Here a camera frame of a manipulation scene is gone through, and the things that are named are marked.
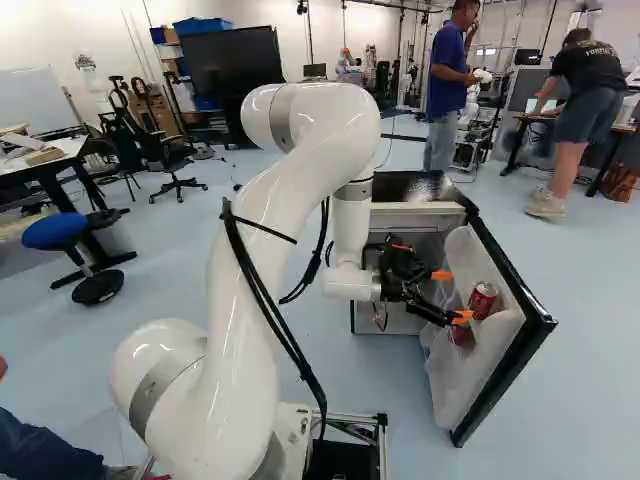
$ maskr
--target blue storage bin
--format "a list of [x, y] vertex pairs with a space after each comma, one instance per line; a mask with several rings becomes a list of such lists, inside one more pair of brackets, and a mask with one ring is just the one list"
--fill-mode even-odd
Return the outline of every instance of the blue storage bin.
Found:
[[193, 103], [198, 111], [202, 110], [217, 110], [220, 108], [218, 103], [211, 97], [201, 97], [199, 95], [193, 96]]
[[196, 18], [191, 17], [173, 24], [179, 37], [196, 33], [219, 32], [231, 30], [233, 23], [222, 18]]
[[167, 39], [164, 36], [164, 27], [152, 27], [149, 29], [149, 32], [151, 32], [151, 41], [154, 45], [167, 43]]

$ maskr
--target white wall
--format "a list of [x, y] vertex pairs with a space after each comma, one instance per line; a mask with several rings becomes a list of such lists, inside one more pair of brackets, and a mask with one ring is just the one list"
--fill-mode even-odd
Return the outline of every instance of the white wall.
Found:
[[[549, 16], [554, 0], [521, 0], [508, 2], [506, 6], [505, 46], [517, 45], [520, 48], [542, 48], [544, 36], [547, 30]], [[522, 5], [525, 5], [524, 14], [520, 17]], [[566, 34], [569, 16], [571, 15], [574, 0], [560, 0], [556, 6], [551, 30], [545, 51], [545, 60], [555, 55], [562, 46], [562, 40]], [[480, 30], [474, 39], [474, 43], [490, 43], [493, 47], [500, 45], [503, 32], [505, 9], [502, 4], [486, 5], [482, 15]], [[517, 42], [515, 41], [518, 24], [521, 23]], [[476, 56], [477, 48], [469, 53], [469, 63], [482, 65], [482, 57]], [[512, 57], [514, 50], [503, 50], [498, 70], [502, 70]], [[497, 55], [487, 56], [486, 65], [495, 68]]]
[[[310, 0], [314, 41], [314, 61], [326, 62], [333, 75], [338, 50], [342, 47], [342, 10], [339, 0]], [[520, 44], [535, 47], [546, 27], [547, 9], [551, 0], [527, 0]], [[636, 0], [608, 0], [634, 2]], [[146, 0], [151, 23], [170, 25], [191, 16], [223, 17], [236, 27], [273, 25], [278, 30], [281, 57], [289, 81], [302, 77], [302, 65], [309, 62], [305, 34], [305, 17], [296, 14], [295, 0]], [[556, 20], [549, 38], [547, 53], [559, 48], [565, 33], [571, 0], [560, 0]], [[518, 6], [511, 3], [510, 9]], [[615, 15], [622, 15], [616, 10]], [[354, 56], [362, 57], [367, 43], [375, 43], [378, 58], [394, 60], [397, 51], [400, 12], [372, 5], [347, 3], [347, 46]], [[441, 26], [448, 13], [431, 15], [427, 41]], [[419, 24], [416, 34], [416, 60], [420, 63], [424, 28]], [[407, 11], [403, 26], [402, 48], [413, 41], [416, 16]], [[510, 17], [510, 28], [513, 28]], [[120, 74], [125, 78], [143, 76], [162, 80], [160, 65], [148, 34], [149, 22], [142, 0], [5, 0], [0, 15], [0, 68], [32, 67], [51, 64], [58, 80], [74, 95], [80, 113], [90, 118], [96, 113], [94, 99], [85, 91], [82, 77], [73, 64], [73, 53], [85, 48], [92, 51], [98, 64], [98, 75], [108, 87], [107, 77]], [[486, 7], [481, 41], [499, 41], [502, 17], [499, 7]]]
[[604, 8], [595, 24], [595, 38], [613, 45], [624, 66], [640, 64], [640, 1], [601, 1]]
[[[141, 24], [140, 15], [143, 12], [140, 8], [132, 8], [126, 13], [137, 19], [138, 25]], [[109, 75], [120, 74], [125, 78], [149, 76], [145, 75], [138, 62], [119, 3], [115, 0], [3, 1], [0, 32], [0, 68], [17, 69], [50, 64], [60, 84], [70, 89], [81, 116], [86, 119], [96, 114], [96, 107], [74, 65], [73, 54], [78, 49], [92, 51], [97, 73], [104, 79], [105, 88]], [[144, 30], [144, 24], [139, 33], [151, 52], [148, 30]]]
[[[147, 5], [154, 25], [171, 25], [192, 16], [223, 17], [232, 21], [235, 28], [273, 25], [278, 31], [280, 55], [289, 81], [302, 79], [302, 65], [310, 62], [306, 17], [297, 15], [295, 0], [147, 0]], [[343, 46], [340, 1], [310, 0], [310, 10], [314, 62], [326, 63], [327, 73], [332, 76]], [[378, 58], [395, 58], [398, 10], [348, 3], [345, 19], [347, 46], [354, 57], [362, 57], [365, 45], [375, 43]]]

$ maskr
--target person's arm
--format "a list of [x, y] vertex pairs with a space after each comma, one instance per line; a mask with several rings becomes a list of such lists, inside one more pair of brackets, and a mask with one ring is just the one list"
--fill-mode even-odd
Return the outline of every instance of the person's arm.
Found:
[[473, 41], [473, 37], [475, 37], [476, 32], [478, 31], [478, 28], [480, 28], [480, 23], [478, 23], [478, 21], [476, 20], [475, 22], [473, 22], [473, 25], [471, 25], [471, 28], [467, 32], [467, 38], [464, 41], [465, 58], [469, 56], [469, 49], [471, 48], [471, 42]]
[[464, 83], [465, 87], [473, 85], [475, 77], [469, 73], [456, 72], [453, 68], [443, 63], [436, 63], [431, 65], [431, 73], [433, 73], [440, 80], [446, 80], [448, 82], [460, 82]]
[[559, 81], [560, 77], [547, 78], [547, 80], [544, 82], [544, 85], [542, 86], [542, 90], [540, 90], [540, 93], [538, 93], [538, 103], [536, 103], [536, 107], [531, 112], [531, 115], [540, 115], [540, 112], [542, 112], [542, 108], [549, 101], [549, 98], [551, 97], [551, 94], [558, 85]]
[[563, 50], [561, 50], [558, 55], [556, 55], [556, 58], [553, 59], [553, 64], [551, 64], [551, 72], [549, 72], [549, 78], [547, 78], [547, 80], [544, 82], [542, 90], [540, 90], [540, 93], [538, 93], [538, 103], [536, 103], [536, 107], [531, 112], [531, 115], [540, 115], [540, 112], [542, 112], [542, 109], [549, 101], [553, 90], [558, 86], [560, 77], [566, 75], [567, 61], [568, 53]]
[[440, 80], [447, 82], [459, 82], [465, 86], [473, 85], [475, 77], [468, 73], [460, 73], [449, 65], [453, 64], [456, 55], [455, 49], [460, 48], [460, 39], [454, 37], [459, 35], [454, 30], [441, 30], [433, 39], [433, 51], [431, 55], [430, 72]]
[[556, 115], [560, 115], [563, 111], [564, 111], [564, 107], [565, 107], [566, 103], [563, 103], [562, 105], [556, 107], [556, 108], [551, 108], [549, 110], [545, 110], [544, 112], [540, 112], [540, 115], [544, 116], [544, 117], [555, 117]]

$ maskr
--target blue stool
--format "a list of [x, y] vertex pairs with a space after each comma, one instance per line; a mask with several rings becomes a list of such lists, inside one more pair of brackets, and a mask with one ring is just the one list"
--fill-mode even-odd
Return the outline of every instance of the blue stool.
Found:
[[60, 250], [82, 270], [85, 278], [73, 289], [71, 299], [83, 305], [96, 305], [113, 298], [122, 288], [124, 273], [103, 270], [94, 274], [76, 249], [87, 218], [79, 213], [58, 213], [33, 223], [22, 234], [22, 244], [37, 250]]

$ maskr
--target blue shirt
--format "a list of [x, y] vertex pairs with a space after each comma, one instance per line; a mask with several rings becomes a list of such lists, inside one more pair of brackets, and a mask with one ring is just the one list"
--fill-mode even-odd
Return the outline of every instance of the blue shirt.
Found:
[[[462, 30], [453, 22], [436, 33], [431, 49], [431, 65], [444, 64], [460, 73], [467, 73], [467, 58]], [[430, 122], [449, 112], [462, 110], [467, 103], [467, 89], [460, 82], [442, 80], [429, 73], [427, 117]]]

